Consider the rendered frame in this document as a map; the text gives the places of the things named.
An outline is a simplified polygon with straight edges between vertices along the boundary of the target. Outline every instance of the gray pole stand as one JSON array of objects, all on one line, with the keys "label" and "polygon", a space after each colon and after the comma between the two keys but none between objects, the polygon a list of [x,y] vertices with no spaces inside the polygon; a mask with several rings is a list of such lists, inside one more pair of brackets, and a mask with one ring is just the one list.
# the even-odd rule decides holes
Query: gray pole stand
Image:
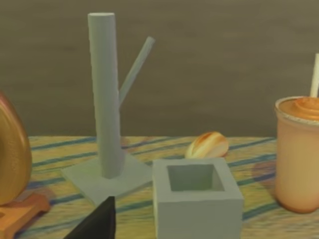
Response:
[{"label": "gray pole stand", "polygon": [[121,149],[115,15],[91,13],[88,23],[98,158],[62,173],[98,206],[110,196],[125,196],[151,183],[152,169]]}]

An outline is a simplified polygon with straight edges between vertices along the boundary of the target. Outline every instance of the table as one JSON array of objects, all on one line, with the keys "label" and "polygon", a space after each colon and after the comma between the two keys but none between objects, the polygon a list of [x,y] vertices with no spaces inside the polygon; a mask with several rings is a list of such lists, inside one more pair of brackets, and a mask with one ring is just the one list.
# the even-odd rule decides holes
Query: table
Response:
[{"label": "table", "polygon": [[[124,148],[151,165],[153,159],[182,159],[193,137],[125,137]],[[229,138],[226,157],[245,197],[242,239],[318,239],[319,212],[290,213],[273,200],[274,138]],[[47,195],[52,209],[18,233],[19,239],[62,239],[94,207],[60,169],[97,155],[94,137],[31,137],[33,173],[28,190]],[[155,239],[152,188],[117,201],[117,239]]]}]

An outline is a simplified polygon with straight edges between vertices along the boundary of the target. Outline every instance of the angled gray rod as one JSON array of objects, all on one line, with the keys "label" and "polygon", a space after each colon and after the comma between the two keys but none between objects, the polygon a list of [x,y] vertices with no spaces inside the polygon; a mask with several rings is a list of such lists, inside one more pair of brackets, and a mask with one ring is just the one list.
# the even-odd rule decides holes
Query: angled gray rod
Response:
[{"label": "angled gray rod", "polygon": [[122,87],[120,89],[119,92],[119,100],[120,100],[120,107],[126,97],[126,95],[128,94],[128,92],[130,91],[130,88],[132,86],[132,84],[134,83],[136,76],[138,75],[138,73],[140,72],[147,56],[149,55],[153,45],[155,43],[155,39],[152,37],[148,37],[138,55],[138,57],[136,58],[133,66],[131,67],[128,75],[125,78],[125,81],[122,84]]}]

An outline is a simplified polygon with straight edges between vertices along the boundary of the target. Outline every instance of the cup lid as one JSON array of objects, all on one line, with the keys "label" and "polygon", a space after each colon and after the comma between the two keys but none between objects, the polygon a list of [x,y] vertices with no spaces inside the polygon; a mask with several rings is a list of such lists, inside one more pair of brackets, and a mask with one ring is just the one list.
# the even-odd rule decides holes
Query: cup lid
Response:
[{"label": "cup lid", "polygon": [[300,97],[284,101],[279,105],[279,109],[301,119],[319,121],[319,98]]}]

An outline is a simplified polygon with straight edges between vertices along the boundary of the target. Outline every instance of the orange stand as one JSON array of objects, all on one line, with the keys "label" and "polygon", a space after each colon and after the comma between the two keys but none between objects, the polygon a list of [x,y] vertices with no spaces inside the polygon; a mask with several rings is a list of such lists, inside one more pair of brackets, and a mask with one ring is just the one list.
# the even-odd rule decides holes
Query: orange stand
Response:
[{"label": "orange stand", "polygon": [[0,206],[0,239],[13,239],[15,233],[38,213],[49,210],[48,199],[36,193],[32,193],[22,202]]}]

